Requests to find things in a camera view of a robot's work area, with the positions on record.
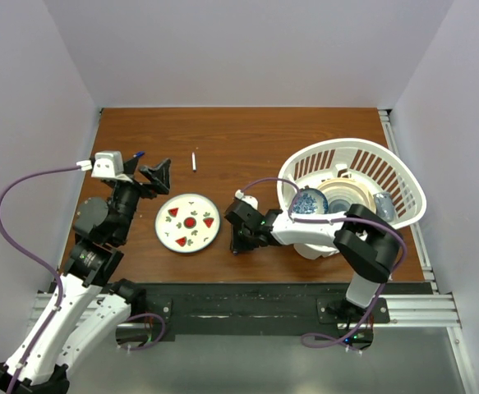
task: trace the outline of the gray floor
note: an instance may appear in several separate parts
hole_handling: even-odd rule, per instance
[[[444,329],[376,330],[362,356],[293,337],[178,337],[133,352],[104,341],[71,394],[463,393]]]

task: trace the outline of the white plate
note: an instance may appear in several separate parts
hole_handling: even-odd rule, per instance
[[[159,241],[178,253],[193,253],[212,243],[221,219],[214,203],[203,195],[178,195],[164,204],[155,218]]]

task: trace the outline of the white laundry basket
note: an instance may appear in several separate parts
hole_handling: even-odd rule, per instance
[[[341,138],[307,146],[285,162],[279,177],[296,182],[300,188],[317,188],[331,178],[351,177],[372,194],[388,191],[396,211],[390,223],[394,228],[410,226],[426,211],[426,197],[412,172],[394,153],[367,140]],[[278,182],[281,209],[288,209],[295,194],[293,187]],[[294,248],[308,259],[338,252],[320,245],[300,244]]]

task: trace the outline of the red circle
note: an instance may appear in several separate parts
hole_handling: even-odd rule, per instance
[[[186,228],[193,228],[197,224],[197,221],[194,218],[186,218],[184,219],[184,227]]]

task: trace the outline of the cable clip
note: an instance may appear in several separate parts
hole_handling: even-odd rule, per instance
[[[236,191],[236,194],[235,194],[236,199],[242,199],[244,196],[245,196],[245,194],[242,192],[241,189],[238,189]]]
[[[81,171],[89,171],[91,168],[93,168],[91,160],[82,160],[80,162],[76,162],[76,165],[81,168]]]

